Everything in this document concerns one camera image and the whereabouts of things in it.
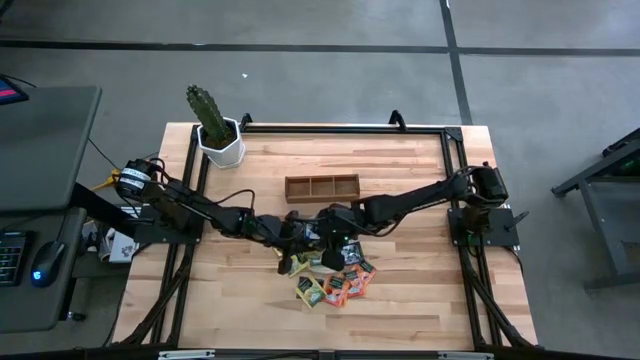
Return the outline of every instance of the potted cactus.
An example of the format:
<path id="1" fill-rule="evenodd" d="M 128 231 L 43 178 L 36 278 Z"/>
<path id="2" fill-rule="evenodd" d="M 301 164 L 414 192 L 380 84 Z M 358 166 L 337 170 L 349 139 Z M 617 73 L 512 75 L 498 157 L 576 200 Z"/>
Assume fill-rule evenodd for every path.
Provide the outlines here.
<path id="1" fill-rule="evenodd" d="M 196 85 L 187 88 L 187 100 L 202 123 L 198 127 L 200 149 L 221 169 L 240 165 L 246 148 L 238 123 L 222 117 L 209 92 Z"/>

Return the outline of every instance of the desk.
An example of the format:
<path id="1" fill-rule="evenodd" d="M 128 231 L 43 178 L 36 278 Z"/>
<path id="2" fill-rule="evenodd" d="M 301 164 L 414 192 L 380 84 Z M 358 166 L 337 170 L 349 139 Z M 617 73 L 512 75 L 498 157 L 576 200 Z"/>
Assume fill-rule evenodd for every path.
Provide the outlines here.
<path id="1" fill-rule="evenodd" d="M 160 157 L 173 177 L 180 178 L 183 172 L 191 128 L 188 123 L 167 125 Z M 469 164 L 489 161 L 495 165 L 487 127 L 462 127 L 462 132 Z M 258 214 L 284 216 L 297 209 L 308 217 L 327 206 L 288 205 L 285 176 L 357 173 L 361 196 L 398 194 L 444 178 L 442 149 L 435 136 L 243 134 L 243 139 L 247 153 L 241 166 L 224 171 L 212 166 L 205 195 L 221 199 L 251 188 L 257 194 Z M 198 151 L 196 164 L 201 156 Z M 194 174 L 191 188 L 196 180 Z M 227 205 L 248 201 L 238 196 Z M 413 213 L 385 238 L 362 236 L 364 253 L 379 271 L 364 298 L 340 309 L 324 303 L 307 309 L 295 298 L 297 277 L 276 273 L 271 249 L 223 238 L 207 224 L 196 248 L 179 346 L 472 349 L 460 261 L 449 239 L 448 208 L 443 204 Z M 167 246 L 153 245 L 134 259 L 114 341 L 129 335 L 157 299 L 166 252 Z M 486 252 L 496 301 L 524 337 L 535 343 L 518 263 L 504 249 L 487 248 Z M 168 306 L 164 335 L 173 308 Z M 479 308 L 488 338 L 486 312 Z"/>
<path id="2" fill-rule="evenodd" d="M 11 230 L 31 230 L 36 234 L 27 261 L 24 263 L 20 286 L 0 288 L 0 309 L 2 309 L 0 333 L 49 330 L 58 322 L 61 312 L 69 306 L 66 302 L 71 300 L 68 296 L 70 294 L 66 293 L 69 282 L 73 281 L 71 271 L 86 215 L 83 209 L 60 210 L 11 227 Z M 0 229 L 24 218 L 25 216 L 0 217 Z M 60 242 L 66 245 L 60 264 L 60 273 L 50 286 L 33 287 L 30 279 L 31 265 L 36 252 L 44 243 L 55 240 L 58 232 L 60 232 Z"/>
<path id="3" fill-rule="evenodd" d="M 29 101 L 0 106 L 0 212 L 78 207 L 133 236 L 128 214 L 76 183 L 102 90 L 26 91 Z"/>

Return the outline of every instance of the gray floor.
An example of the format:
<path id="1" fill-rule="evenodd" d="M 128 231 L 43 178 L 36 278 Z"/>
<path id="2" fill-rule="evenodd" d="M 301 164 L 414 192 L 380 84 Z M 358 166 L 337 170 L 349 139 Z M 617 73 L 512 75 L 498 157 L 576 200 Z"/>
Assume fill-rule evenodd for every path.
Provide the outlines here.
<path id="1" fill-rule="evenodd" d="M 450 0 L 461 46 L 637 48 L 633 0 Z M 0 36 L 259 44 L 446 45 L 436 0 L 17 1 Z M 608 269 L 582 199 L 549 189 L 638 127 L 640 58 L 462 56 L 473 122 L 488 125 L 517 211 L 540 344 L 638 357 L 640 286 L 587 294 Z M 39 86 L 104 89 L 92 138 L 116 162 L 158 149 L 164 124 L 193 121 L 184 89 L 212 90 L 225 115 L 265 122 L 460 124 L 447 55 L 0 49 L 0 72 Z M 87 150 L 80 180 L 109 165 Z M 90 319 L 0 336 L 2 353 L 102 344 L 122 281 L 85 286 Z"/>

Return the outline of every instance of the white hexagonal pot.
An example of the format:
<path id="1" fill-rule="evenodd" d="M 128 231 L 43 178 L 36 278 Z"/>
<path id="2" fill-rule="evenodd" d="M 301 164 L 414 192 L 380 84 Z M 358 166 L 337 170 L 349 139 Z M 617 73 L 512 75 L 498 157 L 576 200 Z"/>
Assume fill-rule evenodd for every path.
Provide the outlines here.
<path id="1" fill-rule="evenodd" d="M 202 149 L 202 152 L 207 154 L 211 162 L 216 164 L 217 167 L 220 169 L 229 169 L 240 165 L 244 158 L 246 147 L 242 142 L 242 135 L 240 134 L 240 126 L 238 126 L 238 122 L 229 118 L 224 118 L 224 121 L 230 124 L 236 133 L 236 139 L 231 144 L 221 150 L 204 146 L 202 144 L 202 131 L 204 128 L 200 125 L 198 126 L 198 145 L 200 146 L 200 149 Z"/>

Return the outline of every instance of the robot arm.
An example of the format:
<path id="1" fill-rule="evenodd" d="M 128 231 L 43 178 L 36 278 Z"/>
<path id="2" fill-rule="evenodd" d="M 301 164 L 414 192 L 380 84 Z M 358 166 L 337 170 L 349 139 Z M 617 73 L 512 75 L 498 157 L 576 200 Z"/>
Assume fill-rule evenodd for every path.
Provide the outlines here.
<path id="1" fill-rule="evenodd" d="M 165 182 L 157 181 L 158 174 Z M 296 253 L 324 251 L 323 264 L 335 270 L 344 267 L 340 251 L 345 239 L 388 235 L 407 214 L 451 200 L 467 202 L 480 218 L 483 209 L 499 206 L 508 197 L 500 172 L 486 163 L 404 194 L 371 196 L 353 201 L 350 207 L 332 204 L 315 219 L 300 219 L 293 211 L 282 221 L 274 215 L 256 216 L 253 206 L 221 206 L 169 177 L 162 167 L 140 159 L 127 163 L 116 191 L 124 198 L 149 203 L 162 214 L 161 221 L 176 231 L 186 231 L 195 215 L 208 220 L 223 236 L 280 249 L 285 262 Z M 390 231 L 380 234 L 390 226 Z M 286 268 L 283 263 L 280 271 Z"/>

